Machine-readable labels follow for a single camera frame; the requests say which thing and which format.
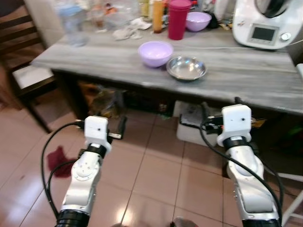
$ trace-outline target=pink plastic cup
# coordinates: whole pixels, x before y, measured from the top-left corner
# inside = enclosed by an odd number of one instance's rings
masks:
[[[189,0],[171,0],[169,2],[169,38],[173,40],[183,39],[186,17],[191,2]]]

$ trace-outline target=table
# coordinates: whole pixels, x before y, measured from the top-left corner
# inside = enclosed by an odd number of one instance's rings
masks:
[[[303,115],[303,82],[285,50],[273,52],[241,46],[231,31],[221,28],[186,32],[180,41],[169,40],[166,32],[142,31],[142,35],[138,40],[114,41],[110,32],[90,33],[87,45],[79,48],[69,46],[64,37],[32,64],[52,69],[72,109],[82,119],[87,116],[88,107],[77,80],[192,103],[215,100],[221,106],[233,103],[234,97],[239,96],[256,110],[286,113],[287,117]],[[172,78],[165,67],[144,66],[137,48],[151,40],[171,43],[173,56],[201,59],[207,74],[185,83]]]

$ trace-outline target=lavender plastic bowl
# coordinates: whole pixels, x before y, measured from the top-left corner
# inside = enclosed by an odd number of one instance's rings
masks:
[[[166,64],[173,51],[172,45],[162,41],[146,42],[138,48],[143,63],[152,68]]]
[[[192,32],[198,32],[206,28],[212,16],[202,12],[188,13],[186,18],[186,27]]]

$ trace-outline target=wooden chair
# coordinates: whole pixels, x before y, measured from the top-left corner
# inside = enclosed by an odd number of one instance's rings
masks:
[[[47,132],[51,130],[35,110],[32,102],[40,95],[56,89],[50,70],[30,65],[45,50],[45,44],[23,0],[8,15],[0,17],[0,61],[5,68],[9,84],[21,104]]]

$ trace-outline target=stainless steel bowl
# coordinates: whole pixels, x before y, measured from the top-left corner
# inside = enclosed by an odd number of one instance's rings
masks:
[[[180,80],[196,80],[206,74],[206,66],[202,61],[193,57],[179,56],[166,64],[170,75]]]

